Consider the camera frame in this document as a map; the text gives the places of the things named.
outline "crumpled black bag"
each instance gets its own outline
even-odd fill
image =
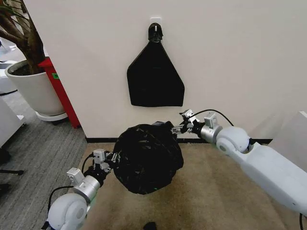
[[[141,124],[119,136],[113,150],[119,154],[114,173],[130,192],[148,194],[163,188],[182,168],[182,153],[172,127],[171,122]]]
[[[162,46],[162,36],[161,26],[153,23],[148,30],[147,46],[127,70],[132,105],[143,107],[183,105],[185,87]]]

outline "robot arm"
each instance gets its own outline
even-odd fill
[[[307,216],[307,172],[274,149],[253,143],[245,130],[234,126],[222,128],[213,112],[205,115],[204,123],[200,123],[191,110],[181,115],[184,122],[173,128],[174,134],[195,133],[216,145],[267,194],[289,209]]]
[[[67,175],[74,186],[73,193],[60,196],[48,212],[49,225],[55,230],[77,230],[83,225],[87,212],[94,204],[98,189],[111,171],[117,154],[96,149],[92,156],[94,163],[83,174],[80,169],[71,168]]]

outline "soil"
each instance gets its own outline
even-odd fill
[[[12,75],[16,75],[16,76],[31,75],[29,65],[26,64],[26,65],[24,65],[24,66],[21,66],[21,67],[18,68],[17,70],[13,71],[11,74],[12,74]]]

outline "white cabinet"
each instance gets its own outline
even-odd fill
[[[0,147],[24,122],[24,116],[16,115],[0,97]]]

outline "potted plant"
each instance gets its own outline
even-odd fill
[[[15,43],[26,58],[6,68],[5,73],[37,116],[47,121],[65,118],[47,74],[38,66],[46,58],[43,43],[23,0],[0,0],[0,37]]]

